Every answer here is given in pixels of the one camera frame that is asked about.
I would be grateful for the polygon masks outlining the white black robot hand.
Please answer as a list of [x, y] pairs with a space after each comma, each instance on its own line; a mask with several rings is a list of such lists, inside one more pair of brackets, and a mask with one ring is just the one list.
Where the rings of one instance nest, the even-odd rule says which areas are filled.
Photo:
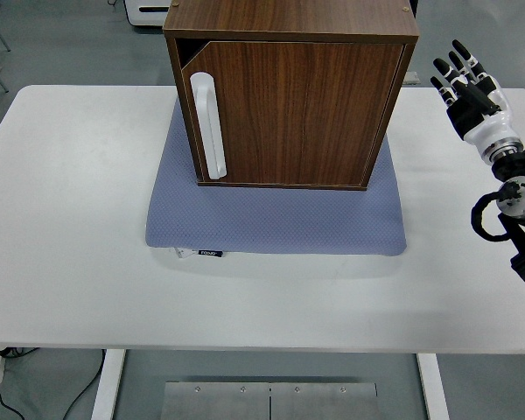
[[513, 112], [500, 83], [457, 39], [447, 61], [433, 61], [440, 78], [430, 82], [446, 106], [446, 114], [458, 136], [474, 146], [488, 163], [500, 153], [523, 150], [513, 129]]

